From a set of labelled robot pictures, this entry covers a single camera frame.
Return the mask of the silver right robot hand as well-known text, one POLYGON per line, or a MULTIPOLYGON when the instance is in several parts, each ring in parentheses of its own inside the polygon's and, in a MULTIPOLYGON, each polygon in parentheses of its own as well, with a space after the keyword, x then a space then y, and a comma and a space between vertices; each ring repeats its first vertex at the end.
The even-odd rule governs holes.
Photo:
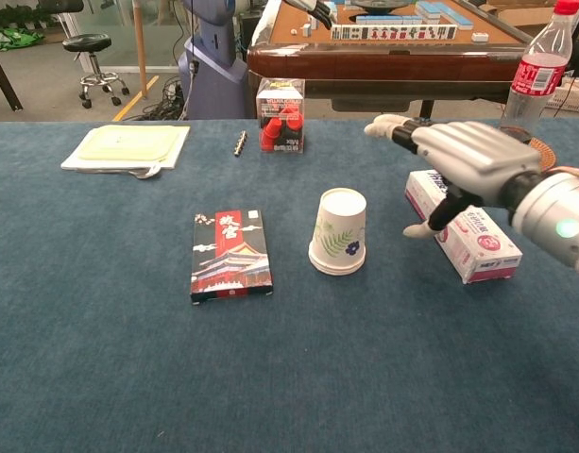
POLYGON ((512 192, 541 180, 538 152, 484 123, 383 114, 365 127, 365 134, 387 138, 425 159, 447 183, 446 197, 427 220, 403 230, 411 239, 432 238, 470 206, 513 210, 512 192))

